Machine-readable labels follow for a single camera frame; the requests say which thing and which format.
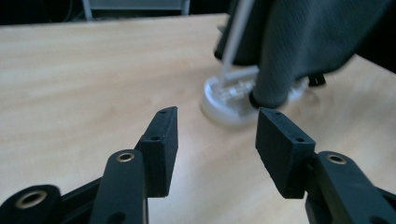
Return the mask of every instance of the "screw hole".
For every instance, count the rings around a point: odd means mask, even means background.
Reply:
[[[35,190],[22,195],[16,202],[15,206],[20,209],[26,209],[36,206],[44,201],[47,197],[47,192],[44,190]]]
[[[131,161],[134,159],[134,153],[122,153],[117,157],[117,161],[119,162],[126,162],[126,161]]]
[[[336,155],[328,155],[327,160],[341,165],[347,164],[347,161],[344,158]]]
[[[122,224],[125,221],[125,214],[115,213],[107,219],[107,224]]]
[[[370,222],[373,223],[373,224],[389,224],[382,217],[370,217]]]

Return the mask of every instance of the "light wood tabletop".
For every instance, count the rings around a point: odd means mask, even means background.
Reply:
[[[234,130],[201,113],[224,15],[0,28],[0,203],[51,184],[62,194],[103,174],[134,147],[154,114],[178,107],[170,194],[149,199],[150,223],[307,223],[254,147],[255,124]],[[317,142],[352,158],[396,192],[396,76],[355,56],[280,111]]]

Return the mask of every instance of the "wooden table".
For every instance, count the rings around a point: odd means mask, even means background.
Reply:
[[[254,147],[255,125],[229,130],[199,108],[217,75],[224,15],[0,28],[0,203],[38,184],[62,194],[101,176],[134,147],[155,112],[178,106],[170,195],[149,199],[151,223],[307,223],[284,200]],[[396,192],[396,76],[354,57],[280,110]]]

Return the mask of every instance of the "table surface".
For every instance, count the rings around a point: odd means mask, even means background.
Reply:
[[[62,194],[134,147],[156,111],[178,107],[170,194],[151,223],[307,223],[304,200],[276,191],[255,124],[227,129],[199,103],[224,15],[0,28],[0,203],[39,184]],[[396,76],[355,56],[279,110],[317,142],[396,192]]]

